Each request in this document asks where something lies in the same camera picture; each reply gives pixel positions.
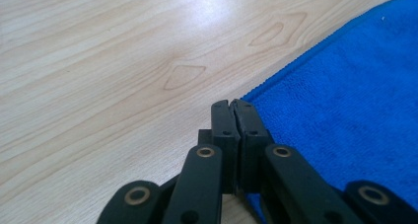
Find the blue microfiber towel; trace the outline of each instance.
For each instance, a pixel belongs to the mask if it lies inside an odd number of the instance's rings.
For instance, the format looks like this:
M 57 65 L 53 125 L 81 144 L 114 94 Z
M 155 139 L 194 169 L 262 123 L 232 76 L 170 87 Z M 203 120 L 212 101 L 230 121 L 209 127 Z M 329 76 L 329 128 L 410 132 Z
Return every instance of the blue microfiber towel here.
M 243 99 L 330 185 L 369 180 L 418 209 L 418 0 L 352 20 Z

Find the metal rivet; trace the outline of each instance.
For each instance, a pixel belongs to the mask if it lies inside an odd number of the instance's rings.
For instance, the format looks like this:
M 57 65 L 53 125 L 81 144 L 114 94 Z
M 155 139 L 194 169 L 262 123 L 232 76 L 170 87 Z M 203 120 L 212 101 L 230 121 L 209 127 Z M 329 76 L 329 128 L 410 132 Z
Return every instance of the metal rivet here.
M 363 186 L 359 188 L 359 194 L 367 201 L 376 205 L 387 205 L 389 203 L 389 197 L 384 192 L 378 190 L 375 187 Z
M 138 191 L 143 192 L 141 197 L 134 196 L 134 193 Z M 146 202 L 150 195 L 151 192 L 147 187 L 133 187 L 129 192 L 126 193 L 125 202 L 129 205 L 139 205 Z
M 203 147 L 197 150 L 197 155 L 199 157 L 204 157 L 204 158 L 212 157 L 213 155 L 215 155 L 215 151 L 212 148 Z
M 290 157 L 292 155 L 292 152 L 285 147 L 275 147 L 273 153 L 279 157 Z

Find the light wood grain surface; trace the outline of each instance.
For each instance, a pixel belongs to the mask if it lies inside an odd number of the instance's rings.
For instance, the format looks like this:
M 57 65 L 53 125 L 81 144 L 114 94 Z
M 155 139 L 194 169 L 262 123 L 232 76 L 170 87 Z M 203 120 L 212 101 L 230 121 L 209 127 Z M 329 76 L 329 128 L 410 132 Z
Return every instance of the light wood grain surface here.
M 0 0 L 0 223 L 95 223 L 239 98 L 386 0 Z M 254 223 L 227 196 L 223 223 Z

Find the blue cloth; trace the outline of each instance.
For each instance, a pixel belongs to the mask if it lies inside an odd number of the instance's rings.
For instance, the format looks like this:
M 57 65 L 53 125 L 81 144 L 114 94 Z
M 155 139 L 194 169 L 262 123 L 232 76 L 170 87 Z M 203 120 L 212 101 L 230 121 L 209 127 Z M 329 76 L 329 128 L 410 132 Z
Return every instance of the blue cloth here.
M 418 209 L 418 0 L 352 20 L 243 99 L 330 185 L 369 180 Z

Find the round rivet head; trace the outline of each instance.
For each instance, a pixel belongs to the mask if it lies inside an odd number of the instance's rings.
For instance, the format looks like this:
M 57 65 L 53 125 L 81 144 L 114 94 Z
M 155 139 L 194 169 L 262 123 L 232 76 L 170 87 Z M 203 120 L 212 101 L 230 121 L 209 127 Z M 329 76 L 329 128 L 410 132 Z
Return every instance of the round rivet head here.
M 387 205 L 389 203 L 389 197 L 384 192 L 375 187 L 360 187 L 359 194 L 367 201 L 376 205 Z
M 125 195 L 125 202 L 129 205 L 139 205 L 150 198 L 151 192 L 147 187 L 133 187 Z
M 292 152 L 285 147 L 275 147 L 273 153 L 278 157 L 290 157 L 292 155 Z
M 199 148 L 196 153 L 197 153 L 197 156 L 199 157 L 208 158 L 208 157 L 212 157 L 213 155 L 215 155 L 215 150 L 209 147 L 202 147 L 202 148 Z

